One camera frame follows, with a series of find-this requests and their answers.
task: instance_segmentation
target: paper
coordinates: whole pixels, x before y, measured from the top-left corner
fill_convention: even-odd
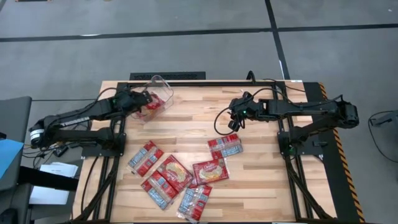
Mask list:
[[[51,174],[74,177],[78,167],[61,162],[53,162],[50,165],[42,165],[41,171]],[[65,205],[68,201],[69,191],[55,190],[48,187],[33,187],[29,203],[32,205]]]
[[[8,167],[23,147],[24,143],[22,142],[16,142],[10,139],[0,140],[0,178],[7,171]]]

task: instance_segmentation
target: wooden tabletop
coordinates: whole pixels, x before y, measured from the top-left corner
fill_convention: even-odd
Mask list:
[[[101,89],[116,87],[117,83],[117,81],[105,81]],[[303,90],[303,84],[300,82],[286,81],[286,85]],[[241,97],[243,91],[254,93],[260,88],[262,87],[173,87],[174,104],[154,120],[141,124],[129,117],[125,128],[127,144],[124,155],[120,158],[111,222],[185,222],[176,217],[183,193],[177,197],[172,206],[162,211],[141,188],[141,183],[170,154],[188,170],[192,170],[194,163],[211,160],[206,142],[219,137],[213,129],[215,116],[227,107],[233,98]],[[287,89],[287,93],[294,102],[307,100],[303,92]],[[114,91],[107,91],[102,98],[113,95]],[[256,99],[258,98],[272,98],[272,92],[264,90],[256,95]],[[296,126],[305,126],[312,122],[309,116],[293,117],[293,121]],[[218,129],[224,133],[228,132],[228,122],[229,115],[227,113],[221,115]],[[93,123],[94,130],[107,126],[109,121]],[[276,137],[278,130],[277,122],[246,121],[246,129],[238,132],[244,152],[227,157],[230,172],[228,180],[210,184],[213,190],[201,221],[295,220],[285,163],[279,154]],[[144,178],[137,177],[126,169],[127,162],[148,140],[154,141],[165,154]],[[335,217],[336,212],[323,164],[313,156],[302,156],[302,160],[309,191],[325,211]],[[73,204],[74,217],[80,214],[81,196],[93,161],[94,158],[86,158],[83,163]],[[94,166],[84,198],[84,207],[97,191],[102,161],[103,158],[100,157]],[[299,189],[297,192],[304,217],[302,194]],[[107,195],[106,192],[103,197],[100,218],[105,214]]]

